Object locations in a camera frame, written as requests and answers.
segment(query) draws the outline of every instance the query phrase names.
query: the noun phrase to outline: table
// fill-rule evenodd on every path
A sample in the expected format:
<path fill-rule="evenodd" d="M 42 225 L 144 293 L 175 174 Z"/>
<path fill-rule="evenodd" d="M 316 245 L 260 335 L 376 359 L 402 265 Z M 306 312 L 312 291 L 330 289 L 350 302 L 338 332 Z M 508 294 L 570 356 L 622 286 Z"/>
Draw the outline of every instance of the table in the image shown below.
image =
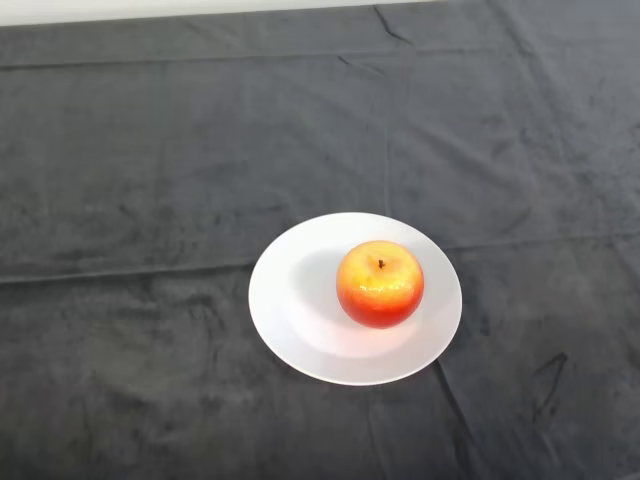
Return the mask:
<path fill-rule="evenodd" d="M 640 3 L 0 30 L 0 476 L 640 478 Z M 261 251 L 336 211 L 443 247 L 405 380 L 258 337 Z"/>

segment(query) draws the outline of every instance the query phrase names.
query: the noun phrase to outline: red apple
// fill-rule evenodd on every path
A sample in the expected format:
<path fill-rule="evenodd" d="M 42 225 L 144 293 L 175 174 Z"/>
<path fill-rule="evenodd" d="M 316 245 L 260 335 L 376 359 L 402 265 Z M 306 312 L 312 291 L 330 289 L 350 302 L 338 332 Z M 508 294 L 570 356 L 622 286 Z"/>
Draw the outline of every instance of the red apple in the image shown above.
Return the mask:
<path fill-rule="evenodd" d="M 378 240 L 347 253 L 338 268 L 336 291 L 340 305 L 356 322 L 388 328 L 418 308 L 424 275 L 409 250 Z"/>

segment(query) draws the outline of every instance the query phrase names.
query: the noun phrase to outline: plate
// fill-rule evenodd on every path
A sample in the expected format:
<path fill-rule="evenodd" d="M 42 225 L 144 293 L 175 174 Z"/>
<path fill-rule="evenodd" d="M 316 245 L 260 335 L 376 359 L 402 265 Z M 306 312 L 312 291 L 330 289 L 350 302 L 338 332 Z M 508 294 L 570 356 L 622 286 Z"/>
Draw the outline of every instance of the plate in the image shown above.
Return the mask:
<path fill-rule="evenodd" d="M 385 330 L 351 320 L 336 295 L 342 258 L 371 240 L 408 248 L 425 277 L 413 315 Z M 462 292 L 449 259 L 420 231 L 380 215 L 336 213 L 300 223 L 267 247 L 251 275 L 249 309 L 267 346 L 296 370 L 342 385 L 376 385 L 438 358 L 460 323 Z"/>

